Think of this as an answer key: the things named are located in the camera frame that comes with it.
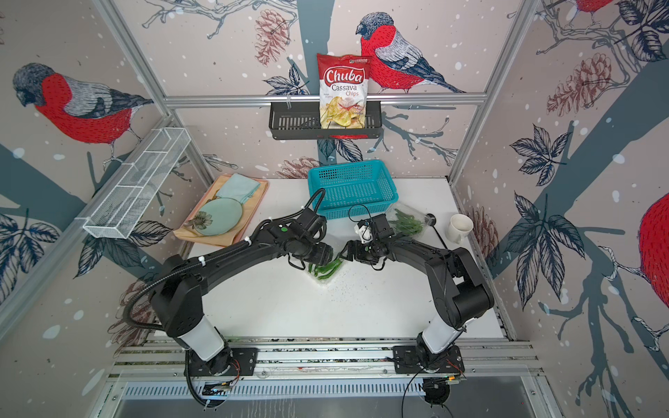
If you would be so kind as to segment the clear clamshell container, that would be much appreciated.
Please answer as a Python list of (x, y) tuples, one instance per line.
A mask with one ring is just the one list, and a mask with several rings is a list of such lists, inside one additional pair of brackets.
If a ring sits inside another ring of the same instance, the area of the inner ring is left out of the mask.
[(391, 205), (385, 215), (396, 234), (415, 239), (421, 238), (429, 227), (437, 223), (433, 214), (425, 214), (401, 202)]
[(327, 286), (341, 272), (346, 260), (336, 255), (327, 265), (308, 264), (307, 274), (317, 284)]

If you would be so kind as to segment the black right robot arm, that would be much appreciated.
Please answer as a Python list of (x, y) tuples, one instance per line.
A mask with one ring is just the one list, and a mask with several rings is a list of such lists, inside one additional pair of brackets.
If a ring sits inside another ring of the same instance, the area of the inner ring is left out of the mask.
[(423, 273), (437, 312), (416, 344), (393, 347), (397, 374), (448, 373), (464, 375), (456, 340), (467, 324), (494, 307), (494, 296), (471, 253), (462, 247), (438, 248), (398, 233), (384, 214), (357, 222), (356, 240), (347, 242), (339, 257), (381, 271), (387, 261)]

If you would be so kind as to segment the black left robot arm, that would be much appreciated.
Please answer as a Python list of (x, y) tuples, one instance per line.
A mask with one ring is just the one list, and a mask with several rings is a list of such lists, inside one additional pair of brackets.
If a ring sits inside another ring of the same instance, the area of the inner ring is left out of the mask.
[(187, 350), (210, 376), (221, 376), (234, 365), (232, 350), (207, 319), (203, 297), (235, 275), (282, 257), (297, 260), (293, 268), (325, 266), (333, 248), (324, 243), (327, 220), (311, 209), (280, 219), (265, 219), (251, 236), (230, 247), (181, 262), (172, 271), (132, 297), (123, 312), (130, 327), (166, 333)]

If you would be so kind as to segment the teal plastic basket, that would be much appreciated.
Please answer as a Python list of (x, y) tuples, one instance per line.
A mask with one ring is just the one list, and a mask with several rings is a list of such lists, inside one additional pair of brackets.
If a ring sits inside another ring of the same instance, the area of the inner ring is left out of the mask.
[(325, 190), (315, 212), (327, 219), (379, 214), (399, 200), (390, 171), (380, 160), (313, 168), (308, 188), (311, 194)]

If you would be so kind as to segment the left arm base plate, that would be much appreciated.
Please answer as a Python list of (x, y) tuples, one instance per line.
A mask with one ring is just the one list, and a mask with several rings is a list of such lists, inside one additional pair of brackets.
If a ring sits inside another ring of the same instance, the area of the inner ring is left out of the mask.
[(186, 370), (191, 377), (252, 376), (258, 353), (258, 348), (224, 348), (212, 360), (204, 362), (195, 352), (188, 351)]

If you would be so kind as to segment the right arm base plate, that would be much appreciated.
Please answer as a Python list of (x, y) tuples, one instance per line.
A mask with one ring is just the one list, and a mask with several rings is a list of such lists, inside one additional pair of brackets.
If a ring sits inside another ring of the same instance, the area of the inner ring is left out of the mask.
[(451, 346), (440, 354), (432, 354), (427, 348), (416, 346), (393, 346), (392, 356), (396, 374), (455, 374), (465, 371), (463, 357), (458, 346)]

